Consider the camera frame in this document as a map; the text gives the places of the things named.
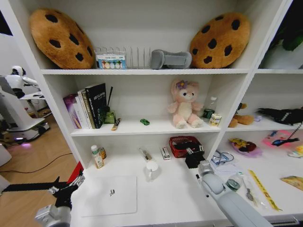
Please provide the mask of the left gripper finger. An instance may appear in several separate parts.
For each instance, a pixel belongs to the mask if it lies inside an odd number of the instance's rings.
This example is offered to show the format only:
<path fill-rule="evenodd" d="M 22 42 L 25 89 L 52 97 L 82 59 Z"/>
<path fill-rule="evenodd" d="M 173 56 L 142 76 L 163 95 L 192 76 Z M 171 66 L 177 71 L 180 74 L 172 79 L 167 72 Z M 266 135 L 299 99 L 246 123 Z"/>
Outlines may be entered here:
<path fill-rule="evenodd" d="M 2 192 L 22 192 L 22 191 L 42 191 L 49 190 L 53 186 L 56 188 L 63 188 L 67 186 L 67 182 L 60 182 L 60 177 L 54 182 L 48 183 L 20 183 L 20 184 L 10 184 Z"/>
<path fill-rule="evenodd" d="M 69 184 L 70 187 L 72 186 L 78 186 L 80 187 L 81 184 L 84 182 L 85 176 L 83 175 L 83 170 L 79 170 L 79 174 L 77 177 Z"/>

